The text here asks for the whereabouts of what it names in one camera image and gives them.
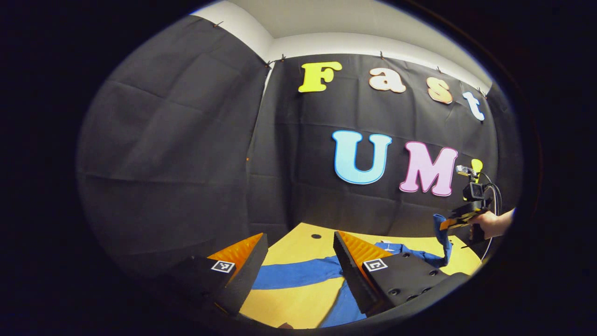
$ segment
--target orange soft gripper pad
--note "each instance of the orange soft gripper pad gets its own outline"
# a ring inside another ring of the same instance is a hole
[[[342,237],[346,248],[348,248],[352,259],[355,261],[367,281],[369,281],[369,278],[363,271],[363,262],[392,255],[389,251],[379,248],[371,243],[367,243],[365,240],[351,236],[343,231],[338,232],[340,233],[340,237]]]
[[[213,260],[234,262],[234,264],[236,265],[236,270],[234,271],[232,277],[230,277],[230,280],[228,281],[228,283],[230,283],[230,281],[234,279],[238,271],[245,264],[245,261],[247,261],[247,258],[249,257],[249,255],[251,255],[253,248],[262,236],[263,233],[256,234],[255,236],[241,240],[240,242],[234,245],[230,245],[227,248],[208,256],[207,258]]]
[[[448,227],[450,227],[450,225],[454,225],[456,224],[456,220],[452,219],[452,218],[448,218],[445,221],[442,222],[442,224],[439,225],[439,229],[441,231],[446,230]]]

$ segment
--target yellow letter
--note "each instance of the yellow letter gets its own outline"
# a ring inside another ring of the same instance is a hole
[[[342,70],[342,64],[339,62],[321,62],[303,64],[304,81],[303,85],[298,87],[298,92],[321,92],[325,90],[325,85],[321,84],[321,78],[326,83],[334,79],[334,71]]]
[[[472,169],[477,173],[479,173],[481,169],[483,169],[483,162],[481,162],[481,160],[479,160],[478,158],[474,158],[473,160],[471,160],[470,165],[472,166]]]

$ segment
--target person's arm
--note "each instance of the person's arm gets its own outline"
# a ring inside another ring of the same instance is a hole
[[[485,239],[502,236],[512,223],[515,209],[516,208],[500,216],[496,216],[491,211],[488,211],[472,218],[469,223],[479,224],[481,229],[485,232]]]

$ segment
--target foam letter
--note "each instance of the foam letter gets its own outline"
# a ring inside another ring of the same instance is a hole
[[[470,92],[465,92],[462,94],[462,96],[469,102],[470,111],[473,112],[475,118],[481,121],[485,120],[485,116],[479,111],[479,101],[473,97],[473,94]]]
[[[323,78],[326,83],[331,82],[334,79],[332,69],[340,71],[342,64],[339,62],[305,63],[302,68],[304,69],[304,81],[303,85],[298,87],[298,92],[321,92],[326,88],[324,84],[321,84],[321,79]]]
[[[431,192],[436,196],[450,196],[452,172],[458,152],[452,148],[442,148],[435,163],[431,163],[429,151],[424,143],[407,142],[406,149],[410,152],[410,162],[407,178],[400,184],[400,190],[406,193],[417,191],[417,177],[420,176],[423,192],[426,193],[437,178],[437,183]]]
[[[402,83],[400,75],[391,69],[386,68],[375,68],[369,71],[369,74],[373,75],[369,79],[369,85],[380,91],[392,90],[397,93],[404,92],[407,87]]]
[[[439,80],[435,77],[429,77],[427,79],[427,92],[431,99],[435,100],[436,102],[449,104],[452,102],[452,95],[448,91],[450,88],[448,84],[444,80]]]
[[[338,177],[353,184],[371,184],[381,178],[386,170],[387,147],[392,138],[382,134],[369,136],[373,143],[373,165],[365,172],[355,166],[356,144],[363,140],[363,136],[353,131],[336,131],[332,138],[336,140],[334,168]]]
[[[473,160],[470,161],[470,167],[474,171],[479,173],[481,171],[481,169],[483,169],[483,162],[481,162],[481,160],[479,160],[478,158],[474,158]]]

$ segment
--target white wall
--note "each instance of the white wall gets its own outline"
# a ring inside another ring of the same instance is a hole
[[[213,23],[224,21],[220,23],[220,27],[245,42],[262,59],[267,58],[273,37],[261,23],[241,7],[228,1],[218,1],[191,15],[200,16]]]
[[[271,34],[248,12],[237,5],[220,1],[205,7],[192,15],[200,16],[214,23],[224,21],[220,26],[245,42],[265,62],[282,57],[309,54],[364,54],[413,62],[440,70],[473,87],[488,92],[491,83],[484,82],[471,72],[451,60],[416,45],[395,39],[359,33],[310,33],[274,39]]]

